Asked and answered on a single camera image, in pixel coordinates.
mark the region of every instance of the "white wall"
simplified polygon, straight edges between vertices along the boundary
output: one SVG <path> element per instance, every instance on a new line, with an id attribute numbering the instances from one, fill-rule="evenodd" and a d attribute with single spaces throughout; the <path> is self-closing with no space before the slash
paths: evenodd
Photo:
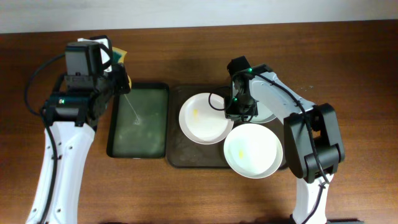
<path id="1" fill-rule="evenodd" d="M 0 0 L 0 33 L 398 19 L 398 0 Z"/>

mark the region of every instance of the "white plate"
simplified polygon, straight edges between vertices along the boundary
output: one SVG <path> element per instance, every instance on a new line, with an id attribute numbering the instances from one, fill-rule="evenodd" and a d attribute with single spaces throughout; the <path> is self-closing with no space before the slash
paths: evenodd
<path id="1" fill-rule="evenodd" d="M 210 107 L 209 93 L 200 93 L 189 98 L 181 107 L 178 121 L 182 132 L 199 144 L 214 144 L 223 140 L 232 130 L 234 122 L 226 119 L 224 111 Z M 215 108 L 224 108 L 224 99 L 211 95 Z"/>
<path id="2" fill-rule="evenodd" d="M 229 166 L 242 176 L 258 179 L 273 174 L 283 157 L 282 144 L 268 128 L 242 124 L 234 128 L 224 142 Z"/>
<path id="3" fill-rule="evenodd" d="M 266 107 L 264 104 L 257 102 L 257 110 L 259 112 L 259 115 L 256 117 L 253 117 L 253 119 L 250 121 L 252 123 L 256 124 L 262 124 L 266 122 L 270 122 L 273 119 L 276 118 L 276 116 Z"/>

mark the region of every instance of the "yellow mark on plate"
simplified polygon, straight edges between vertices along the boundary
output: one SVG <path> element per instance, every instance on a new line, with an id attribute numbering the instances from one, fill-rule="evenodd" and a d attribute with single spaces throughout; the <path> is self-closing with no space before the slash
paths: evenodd
<path id="1" fill-rule="evenodd" d="M 243 150 L 242 149 L 239 150 L 239 158 L 243 159 Z"/>

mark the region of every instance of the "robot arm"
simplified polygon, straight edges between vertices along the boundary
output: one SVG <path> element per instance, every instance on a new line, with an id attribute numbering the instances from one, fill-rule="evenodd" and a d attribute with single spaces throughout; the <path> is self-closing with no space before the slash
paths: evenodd
<path id="1" fill-rule="evenodd" d="M 325 207 L 329 185 L 325 185 L 320 176 L 302 110 L 292 97 L 302 105 L 312 131 L 320 131 L 320 136 L 314 139 L 314 143 L 328 181 L 331 181 L 338 164 L 345 157 L 334 109 L 329 104 L 318 106 L 303 99 L 284 85 L 267 65 L 251 67 L 245 57 L 239 57 L 233 59 L 227 69 L 234 88 L 232 98 L 224 99 L 225 105 L 230 105 L 225 111 L 226 118 L 246 118 L 247 114 L 256 116 L 257 106 L 253 105 L 261 102 L 284 124 L 285 158 L 297 177 L 297 200 L 292 223 L 326 223 Z"/>
<path id="2" fill-rule="evenodd" d="M 39 184 L 26 223 L 77 223 L 81 178 L 98 120 L 112 96 L 130 92 L 124 65 L 112 65 L 110 40 L 106 36 L 94 39 L 67 45 L 67 73 L 61 75 L 42 109 L 49 128 L 45 130 Z M 105 63 L 101 58 L 104 52 L 108 56 Z M 63 81 L 66 91 L 60 91 Z"/>

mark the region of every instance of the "wooden table surface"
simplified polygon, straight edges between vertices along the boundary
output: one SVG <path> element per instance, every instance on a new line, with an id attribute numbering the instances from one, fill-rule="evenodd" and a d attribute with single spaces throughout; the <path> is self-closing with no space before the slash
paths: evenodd
<path id="1" fill-rule="evenodd" d="M 293 91 L 337 112 L 346 160 L 330 186 L 328 219 L 398 222 L 398 21 L 367 21 L 0 35 L 1 223 L 25 222 L 42 165 L 44 128 L 22 99 L 28 78 L 67 42 L 101 34 L 128 51 L 133 81 L 222 84 L 232 58 L 267 63 Z M 64 70 L 57 62 L 37 77 L 34 108 Z M 232 170 L 175 169 L 165 159 L 113 159 L 110 117 L 107 110 L 88 153 L 79 223 L 252 223 L 292 213 L 289 170 L 252 180 Z"/>

